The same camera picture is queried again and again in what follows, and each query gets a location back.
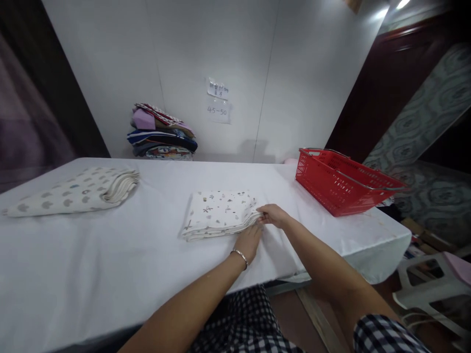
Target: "patterned muslin cloth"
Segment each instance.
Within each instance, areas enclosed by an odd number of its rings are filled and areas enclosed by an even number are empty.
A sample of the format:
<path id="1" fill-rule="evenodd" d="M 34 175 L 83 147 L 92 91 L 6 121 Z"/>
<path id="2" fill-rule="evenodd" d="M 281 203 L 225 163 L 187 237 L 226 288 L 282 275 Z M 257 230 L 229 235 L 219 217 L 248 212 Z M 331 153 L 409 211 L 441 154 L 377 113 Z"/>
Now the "patterned muslin cloth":
<path id="1" fill-rule="evenodd" d="M 98 211 L 119 206 L 139 182 L 136 170 L 92 167 L 49 190 L 22 198 L 4 211 L 10 217 Z"/>
<path id="2" fill-rule="evenodd" d="M 182 237 L 193 241 L 241 232 L 262 215 L 257 207 L 257 198 L 249 190 L 196 192 L 191 197 Z"/>

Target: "bangle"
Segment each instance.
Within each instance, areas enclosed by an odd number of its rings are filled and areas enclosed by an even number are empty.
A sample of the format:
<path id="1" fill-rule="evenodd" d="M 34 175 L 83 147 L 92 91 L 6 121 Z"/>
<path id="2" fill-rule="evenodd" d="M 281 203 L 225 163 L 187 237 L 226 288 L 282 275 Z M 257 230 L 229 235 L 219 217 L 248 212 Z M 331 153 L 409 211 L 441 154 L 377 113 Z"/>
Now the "bangle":
<path id="1" fill-rule="evenodd" d="M 244 268 L 244 271 L 247 270 L 247 267 L 249 267 L 249 262 L 248 262 L 247 259 L 245 258 L 244 254 L 243 254 L 242 252 L 240 252 L 239 250 L 237 250 L 236 248 L 233 248 L 230 253 L 233 253 L 233 252 L 236 252 L 236 253 L 238 253 L 240 256 L 242 256 L 242 258 L 243 258 L 244 261 L 245 261 L 245 268 Z"/>

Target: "white tablecloth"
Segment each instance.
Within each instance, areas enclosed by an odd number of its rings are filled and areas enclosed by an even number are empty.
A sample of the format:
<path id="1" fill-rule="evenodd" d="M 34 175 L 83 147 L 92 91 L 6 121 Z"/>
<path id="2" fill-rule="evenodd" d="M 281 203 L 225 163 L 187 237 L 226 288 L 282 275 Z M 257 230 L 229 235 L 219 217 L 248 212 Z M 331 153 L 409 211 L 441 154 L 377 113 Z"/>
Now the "white tablecloth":
<path id="1" fill-rule="evenodd" d="M 294 180 L 294 165 L 81 158 L 0 195 L 0 209 L 90 166 L 138 169 L 141 183 L 110 210 L 0 216 L 1 352 L 47 352 L 142 323 L 216 266 L 235 236 L 178 237 L 198 190 L 255 190 L 370 282 L 395 270 L 410 241 L 408 229 L 377 209 L 332 217 Z M 267 226 L 254 263 L 231 291 L 303 272 L 284 234 Z"/>

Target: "hand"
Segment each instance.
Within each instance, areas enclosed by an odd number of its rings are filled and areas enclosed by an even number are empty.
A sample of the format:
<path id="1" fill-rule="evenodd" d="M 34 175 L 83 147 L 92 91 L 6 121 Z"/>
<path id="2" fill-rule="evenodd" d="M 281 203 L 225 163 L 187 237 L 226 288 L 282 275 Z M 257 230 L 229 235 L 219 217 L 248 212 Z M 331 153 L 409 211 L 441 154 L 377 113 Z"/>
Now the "hand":
<path id="1" fill-rule="evenodd" d="M 262 227 L 259 225 L 254 225 L 244 230 L 235 242 L 234 248 L 244 254 L 249 265 L 252 263 L 255 258 L 255 255 L 257 254 L 257 247 L 259 246 L 261 236 Z"/>
<path id="2" fill-rule="evenodd" d="M 274 203 L 259 207 L 257 211 L 263 212 L 263 217 L 259 218 L 259 223 L 273 224 L 276 228 L 283 228 L 284 224 L 291 218 Z"/>

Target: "metal basket handle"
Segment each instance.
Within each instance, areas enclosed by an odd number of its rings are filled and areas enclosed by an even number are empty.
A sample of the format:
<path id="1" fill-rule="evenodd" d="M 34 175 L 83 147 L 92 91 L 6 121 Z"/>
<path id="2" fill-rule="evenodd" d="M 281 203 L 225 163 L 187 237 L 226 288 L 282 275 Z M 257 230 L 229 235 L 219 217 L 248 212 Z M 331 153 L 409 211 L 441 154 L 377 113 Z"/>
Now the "metal basket handle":
<path id="1" fill-rule="evenodd" d="M 309 153 L 307 153 L 307 152 L 306 152 L 306 151 L 304 151 L 304 150 L 331 151 L 331 152 L 338 153 L 338 154 L 340 154 L 340 155 L 344 156 L 345 158 L 351 159 L 349 156 L 346 156 L 346 155 L 345 155 L 345 154 L 343 154 L 343 153 L 340 153 L 340 152 L 337 152 L 337 151 L 335 151 L 335 150 L 331 150 L 331 149 L 318 149 L 318 148 L 313 148 L 313 147 L 304 147 L 304 148 L 300 148 L 300 149 L 299 149 L 299 151 L 300 151 L 300 152 L 303 152 L 303 153 L 309 154 Z"/>
<path id="2" fill-rule="evenodd" d="M 309 147 L 306 147 L 306 148 L 304 148 L 304 149 L 303 149 L 303 148 L 300 148 L 300 149 L 299 149 L 300 152 L 305 153 L 305 154 L 307 154 L 307 155 L 310 156 L 310 154 L 307 153 L 307 152 L 304 151 L 304 150 L 332 151 L 332 152 L 341 154 L 341 155 L 344 156 L 345 158 L 351 159 L 350 157 L 346 156 L 346 155 L 343 154 L 343 153 L 337 152 L 337 151 L 335 151 L 335 150 L 330 150 L 330 149 L 318 149 L 318 148 L 309 148 Z M 339 171 L 339 170 L 335 170 L 335 171 L 336 171 L 337 173 L 342 174 L 343 176 L 349 178 L 351 181 L 354 181 L 355 183 L 357 183 L 357 184 L 361 185 L 362 187 L 367 188 L 367 189 L 369 189 L 369 190 L 399 191 L 399 190 L 407 190 L 407 189 L 409 189 L 409 188 L 406 187 L 406 186 L 402 186 L 402 187 L 398 187 L 398 188 L 372 188 L 372 187 L 370 187 L 370 186 L 367 186 L 367 185 L 364 185 L 364 184 L 360 183 L 359 181 L 356 181 L 354 178 L 349 177 L 348 175 L 342 173 L 342 172 Z M 384 174 L 384 173 L 383 173 L 382 171 L 380 171 L 379 169 L 376 169 L 376 171 L 380 172 L 381 174 Z M 400 180 L 397 180 L 396 178 L 394 178 L 394 177 L 392 177 L 392 176 L 387 176 L 387 177 L 393 178 L 394 180 L 396 180 L 396 181 L 402 183 Z"/>

